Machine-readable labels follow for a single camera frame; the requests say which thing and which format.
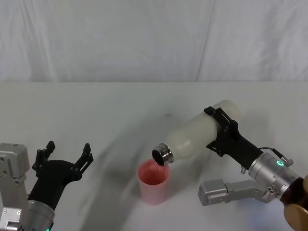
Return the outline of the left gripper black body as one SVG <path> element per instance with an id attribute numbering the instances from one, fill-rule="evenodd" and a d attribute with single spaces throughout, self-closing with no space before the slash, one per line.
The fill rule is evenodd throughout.
<path id="1" fill-rule="evenodd" d="M 28 200 L 37 201 L 55 209 L 67 184 L 80 180 L 80 169 L 64 160 L 51 160 L 32 166 L 37 181 Z"/>

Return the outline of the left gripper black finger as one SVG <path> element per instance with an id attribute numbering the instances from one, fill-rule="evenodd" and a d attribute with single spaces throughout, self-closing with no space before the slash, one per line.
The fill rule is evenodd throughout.
<path id="1" fill-rule="evenodd" d="M 89 143 L 86 143 L 81 157 L 75 162 L 72 170 L 83 174 L 92 162 L 93 156 L 91 153 L 91 147 Z"/>
<path id="2" fill-rule="evenodd" d="M 43 164 L 48 160 L 55 149 L 54 141 L 49 141 L 46 148 L 38 149 L 35 162 L 32 166 L 33 170 L 40 170 Z"/>

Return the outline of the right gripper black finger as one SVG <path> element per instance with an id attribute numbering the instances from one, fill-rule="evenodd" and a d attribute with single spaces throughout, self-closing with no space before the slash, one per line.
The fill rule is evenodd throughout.
<path id="1" fill-rule="evenodd" d="M 215 120 L 218 125 L 218 133 L 239 135 L 238 123 L 231 119 L 221 107 L 215 109 L 209 106 L 204 109 L 204 112 Z"/>
<path id="2" fill-rule="evenodd" d="M 217 140 L 214 140 L 212 141 L 211 143 L 209 143 L 207 146 L 206 146 L 207 149 L 215 152 L 218 156 L 222 157 L 223 156 L 223 153 L 221 152 L 221 149 L 219 147 L 219 144 L 217 142 Z"/>

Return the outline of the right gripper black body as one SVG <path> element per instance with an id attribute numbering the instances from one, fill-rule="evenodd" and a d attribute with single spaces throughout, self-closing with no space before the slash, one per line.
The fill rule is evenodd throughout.
<path id="1" fill-rule="evenodd" d="M 249 169 L 252 163 L 263 153 L 239 133 L 232 134 L 229 131 L 218 133 L 217 148 L 219 156 L 229 155 L 245 169 Z"/>

